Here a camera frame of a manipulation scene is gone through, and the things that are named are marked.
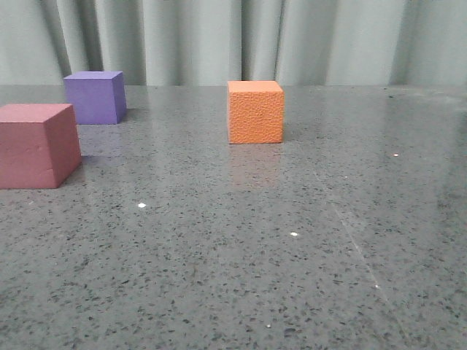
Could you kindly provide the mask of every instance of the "cube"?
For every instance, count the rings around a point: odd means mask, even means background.
[[[274,81],[228,82],[231,144],[282,142],[284,91]]]
[[[78,124],[118,124],[126,114],[121,71],[79,71],[64,78]]]
[[[0,108],[0,188],[57,188],[81,163],[71,104]]]

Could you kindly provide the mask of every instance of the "pink cube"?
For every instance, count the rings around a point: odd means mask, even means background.
[[[71,104],[0,108],[0,188],[57,188],[80,163]]]

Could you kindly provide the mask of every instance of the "white curtain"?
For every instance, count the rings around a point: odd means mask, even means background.
[[[0,0],[0,84],[464,85],[467,0]]]

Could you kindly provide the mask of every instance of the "cube side face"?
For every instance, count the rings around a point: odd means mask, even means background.
[[[282,91],[230,92],[228,105],[229,143],[282,142],[284,116]]]
[[[44,124],[0,123],[0,189],[55,187]]]
[[[56,187],[81,164],[80,142],[73,107],[69,106],[45,123]]]
[[[119,123],[126,114],[126,96],[125,85],[123,83],[123,73],[119,73],[112,79],[112,87],[114,91],[115,112],[117,113],[117,122]]]
[[[117,124],[112,79],[65,79],[77,124]]]

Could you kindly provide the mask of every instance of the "orange cube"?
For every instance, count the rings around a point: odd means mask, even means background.
[[[282,142],[284,91],[274,81],[228,82],[228,141]]]

